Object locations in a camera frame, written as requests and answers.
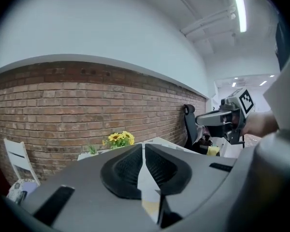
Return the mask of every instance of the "black office chair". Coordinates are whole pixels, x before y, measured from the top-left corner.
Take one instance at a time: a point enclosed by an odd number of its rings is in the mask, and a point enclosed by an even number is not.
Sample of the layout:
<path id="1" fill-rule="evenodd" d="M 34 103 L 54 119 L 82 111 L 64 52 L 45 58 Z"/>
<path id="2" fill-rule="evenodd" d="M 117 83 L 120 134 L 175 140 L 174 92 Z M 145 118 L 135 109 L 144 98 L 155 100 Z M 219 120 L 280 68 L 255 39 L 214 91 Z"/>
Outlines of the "black office chair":
<path id="1" fill-rule="evenodd" d="M 188 136 L 184 148 L 206 155 L 208 151 L 208 146 L 201 145 L 200 141 L 195 142 L 198 138 L 198 131 L 197 125 L 195 123 L 194 111 L 195 108 L 193 105 L 184 104 L 184 121 Z"/>

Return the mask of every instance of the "white wall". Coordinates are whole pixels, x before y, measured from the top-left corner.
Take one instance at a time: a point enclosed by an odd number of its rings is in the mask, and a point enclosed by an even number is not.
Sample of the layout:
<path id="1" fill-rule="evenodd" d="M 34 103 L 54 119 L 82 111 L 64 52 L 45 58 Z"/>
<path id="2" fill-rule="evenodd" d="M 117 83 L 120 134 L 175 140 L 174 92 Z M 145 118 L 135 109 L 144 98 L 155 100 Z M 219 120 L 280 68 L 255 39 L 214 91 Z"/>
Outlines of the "white wall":
<path id="1" fill-rule="evenodd" d="M 239 88 L 236 88 L 236 87 L 218 88 L 219 100 L 228 97 L 237 89 Z M 249 94 L 251 95 L 253 102 L 255 103 L 254 110 L 256 112 L 267 112 L 271 110 L 269 104 L 266 102 L 265 98 L 263 97 L 263 94 L 268 89 L 268 87 L 247 87 L 247 89 L 248 89 Z"/>
<path id="2" fill-rule="evenodd" d="M 56 60 L 112 64 L 208 93 L 202 57 L 141 0 L 20 0 L 0 26 L 0 72 Z"/>
<path id="3" fill-rule="evenodd" d="M 215 80 L 280 72 L 275 55 L 275 40 L 264 40 L 263 43 L 251 44 L 251 46 L 253 47 L 235 47 L 231 52 L 222 52 L 204 58 L 209 97 L 215 96 L 215 87 L 212 85 Z"/>

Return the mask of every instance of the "black slot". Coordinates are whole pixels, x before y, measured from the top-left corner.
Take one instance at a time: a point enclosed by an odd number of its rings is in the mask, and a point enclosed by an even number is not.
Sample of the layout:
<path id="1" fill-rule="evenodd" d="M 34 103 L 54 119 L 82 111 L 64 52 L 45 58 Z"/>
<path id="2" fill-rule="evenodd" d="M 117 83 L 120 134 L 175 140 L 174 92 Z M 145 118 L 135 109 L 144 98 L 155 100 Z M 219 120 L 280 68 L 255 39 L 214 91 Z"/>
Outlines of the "black slot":
<path id="1" fill-rule="evenodd" d="M 51 226 L 74 191 L 75 189 L 70 187 L 59 187 L 34 214 L 34 217 L 42 223 Z"/>
<path id="2" fill-rule="evenodd" d="M 222 171 L 226 171 L 226 172 L 230 172 L 232 170 L 231 166 L 223 165 L 223 164 L 216 163 L 216 162 L 211 163 L 209 166 L 212 168 L 220 169 Z"/>

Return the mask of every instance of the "flower bouquet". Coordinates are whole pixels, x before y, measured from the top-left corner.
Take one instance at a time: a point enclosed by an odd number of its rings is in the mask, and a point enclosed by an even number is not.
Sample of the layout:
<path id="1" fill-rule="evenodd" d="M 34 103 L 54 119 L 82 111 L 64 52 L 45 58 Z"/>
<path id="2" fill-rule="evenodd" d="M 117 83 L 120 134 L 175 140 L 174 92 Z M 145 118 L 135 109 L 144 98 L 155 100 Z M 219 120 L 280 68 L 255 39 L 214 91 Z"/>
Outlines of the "flower bouquet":
<path id="1" fill-rule="evenodd" d="M 122 133 L 114 133 L 109 135 L 108 140 L 102 140 L 102 144 L 108 146 L 110 149 L 117 149 L 120 147 L 133 145 L 134 136 L 124 130 Z"/>

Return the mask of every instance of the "yellow flower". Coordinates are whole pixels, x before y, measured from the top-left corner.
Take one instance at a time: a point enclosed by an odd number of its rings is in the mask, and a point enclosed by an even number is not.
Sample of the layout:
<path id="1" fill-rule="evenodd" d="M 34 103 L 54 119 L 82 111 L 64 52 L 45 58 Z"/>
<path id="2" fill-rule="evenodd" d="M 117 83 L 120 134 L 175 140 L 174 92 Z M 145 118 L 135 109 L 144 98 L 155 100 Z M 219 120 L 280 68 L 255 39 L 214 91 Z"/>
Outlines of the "yellow flower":
<path id="1" fill-rule="evenodd" d="M 131 134 L 131 133 L 129 133 L 129 132 L 127 132 L 127 131 L 123 131 L 122 132 L 122 135 L 124 136 L 124 137 L 127 137 L 128 139 L 129 139 L 129 141 L 131 140 L 131 139 L 133 139 L 133 142 L 134 142 L 134 136 Z"/>
<path id="2" fill-rule="evenodd" d="M 114 133 L 114 134 L 111 134 L 109 135 L 108 139 L 111 141 L 114 141 L 116 142 L 118 139 L 122 138 L 122 134 L 118 134 L 118 133 Z"/>

